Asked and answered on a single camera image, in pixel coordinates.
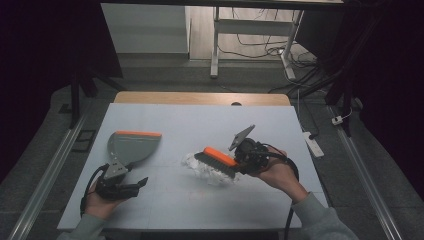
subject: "hand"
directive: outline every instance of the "hand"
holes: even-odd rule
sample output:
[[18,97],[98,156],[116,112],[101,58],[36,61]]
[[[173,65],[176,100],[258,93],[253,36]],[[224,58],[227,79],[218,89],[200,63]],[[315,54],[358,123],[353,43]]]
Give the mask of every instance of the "hand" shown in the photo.
[[[277,154],[282,153],[287,156],[285,151],[277,151],[272,147],[268,147],[268,151]],[[260,173],[251,174],[251,176],[257,177],[271,187],[285,192],[294,203],[298,203],[308,196],[308,192],[296,179],[291,167],[278,158],[270,157],[266,170]]]
[[88,191],[85,213],[106,220],[112,214],[113,210],[120,203],[126,201],[126,199],[117,201],[105,200],[96,193],[96,184],[97,181],[91,185],[90,190]]

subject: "sleeve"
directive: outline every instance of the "sleeve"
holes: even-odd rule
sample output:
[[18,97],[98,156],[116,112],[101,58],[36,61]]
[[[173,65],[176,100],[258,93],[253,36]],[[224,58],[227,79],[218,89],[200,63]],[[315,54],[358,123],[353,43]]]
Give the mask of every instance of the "sleeve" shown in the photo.
[[57,240],[100,240],[105,239],[99,237],[100,232],[103,230],[106,221],[89,215],[84,214],[78,226],[71,233],[62,233]]
[[302,234],[306,239],[358,239],[340,221],[334,208],[325,208],[313,193],[292,206],[302,222]]

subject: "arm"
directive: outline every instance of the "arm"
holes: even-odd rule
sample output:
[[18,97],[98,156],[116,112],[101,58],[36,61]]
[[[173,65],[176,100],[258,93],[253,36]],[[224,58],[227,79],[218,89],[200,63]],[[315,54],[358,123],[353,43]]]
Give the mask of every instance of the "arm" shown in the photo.
[[[281,153],[269,148],[270,152]],[[306,239],[358,239],[343,224],[333,208],[325,208],[312,193],[296,179],[290,166],[276,158],[270,158],[268,168],[264,172],[253,174],[271,187],[285,192],[292,200],[293,210],[302,222],[302,232]]]
[[100,232],[113,210],[125,200],[108,201],[102,199],[95,192],[96,184],[97,182],[94,182],[90,187],[85,213],[82,215],[78,226],[71,233],[59,235],[58,240],[104,239],[99,237]]

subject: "black curtain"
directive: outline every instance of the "black curtain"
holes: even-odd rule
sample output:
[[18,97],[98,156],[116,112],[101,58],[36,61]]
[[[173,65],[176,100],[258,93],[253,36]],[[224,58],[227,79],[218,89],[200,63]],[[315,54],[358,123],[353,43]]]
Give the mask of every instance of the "black curtain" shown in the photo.
[[1,1],[1,180],[43,122],[52,93],[86,67],[122,77],[99,2]]
[[395,0],[358,61],[361,119],[424,199],[424,15],[418,0]]

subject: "crumpled paper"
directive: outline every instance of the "crumpled paper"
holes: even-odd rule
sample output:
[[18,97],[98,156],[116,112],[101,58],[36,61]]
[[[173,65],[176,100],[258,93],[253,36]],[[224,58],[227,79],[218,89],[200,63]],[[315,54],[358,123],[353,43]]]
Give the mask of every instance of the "crumpled paper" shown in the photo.
[[181,160],[181,165],[192,169],[195,175],[199,178],[206,179],[209,185],[219,186],[221,184],[235,183],[240,179],[239,173],[236,173],[234,179],[222,173],[215,168],[200,162],[194,158],[194,153],[188,153]]

